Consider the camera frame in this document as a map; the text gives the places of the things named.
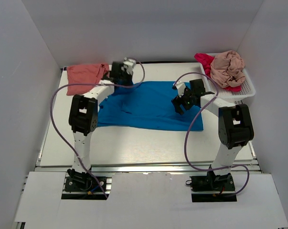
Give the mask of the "blue t-shirt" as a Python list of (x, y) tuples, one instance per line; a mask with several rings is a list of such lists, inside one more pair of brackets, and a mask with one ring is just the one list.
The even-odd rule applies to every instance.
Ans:
[(177, 92), (171, 81), (146, 81), (136, 88), (117, 88), (100, 104), (98, 126), (128, 126), (164, 131), (202, 131), (199, 107), (180, 115), (171, 102)]

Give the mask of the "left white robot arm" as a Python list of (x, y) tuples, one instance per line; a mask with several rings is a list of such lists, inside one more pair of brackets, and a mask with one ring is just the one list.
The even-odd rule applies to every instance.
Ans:
[(94, 86), (89, 97), (74, 95), (72, 99), (69, 125), (74, 137), (74, 162), (72, 172), (86, 174), (91, 170), (90, 141), (92, 132), (98, 124), (98, 110), (102, 101), (115, 92), (119, 86), (131, 86), (134, 59), (125, 58), (122, 62), (113, 62), (109, 73), (105, 74)]

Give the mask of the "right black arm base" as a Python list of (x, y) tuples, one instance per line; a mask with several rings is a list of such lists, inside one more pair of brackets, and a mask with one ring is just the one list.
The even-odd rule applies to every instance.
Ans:
[(211, 183), (207, 176), (192, 176), (185, 181), (191, 189), (192, 203), (236, 202), (232, 176), (226, 181)]

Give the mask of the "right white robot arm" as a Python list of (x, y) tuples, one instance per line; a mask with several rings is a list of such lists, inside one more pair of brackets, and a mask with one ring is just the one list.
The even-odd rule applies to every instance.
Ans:
[(218, 136), (220, 147), (208, 171), (216, 178), (231, 173), (231, 167), (240, 150), (254, 138), (249, 108), (245, 104), (234, 104), (218, 97), (217, 93), (207, 92), (203, 80), (191, 80), (190, 87), (177, 81), (173, 89), (178, 95), (172, 99), (175, 112), (182, 115), (193, 106), (200, 108), (197, 116), (206, 109), (218, 117)]

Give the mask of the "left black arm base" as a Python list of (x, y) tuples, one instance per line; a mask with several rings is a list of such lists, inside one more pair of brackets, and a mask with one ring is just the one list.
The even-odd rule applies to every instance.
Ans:
[(95, 179), (89, 178), (87, 184), (80, 183), (69, 176), (64, 181), (62, 200), (106, 200)]

